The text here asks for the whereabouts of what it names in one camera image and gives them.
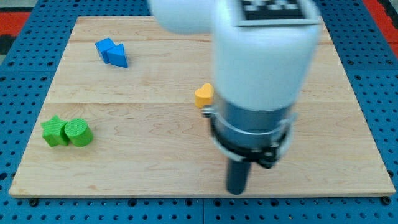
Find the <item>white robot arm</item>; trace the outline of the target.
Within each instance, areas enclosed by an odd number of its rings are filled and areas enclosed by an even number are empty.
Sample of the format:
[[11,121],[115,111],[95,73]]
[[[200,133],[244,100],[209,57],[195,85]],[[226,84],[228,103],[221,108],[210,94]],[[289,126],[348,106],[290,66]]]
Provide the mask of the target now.
[[148,2],[167,31],[210,34],[213,101],[203,108],[231,160],[271,168],[289,148],[292,107],[320,38],[317,5],[301,1]]

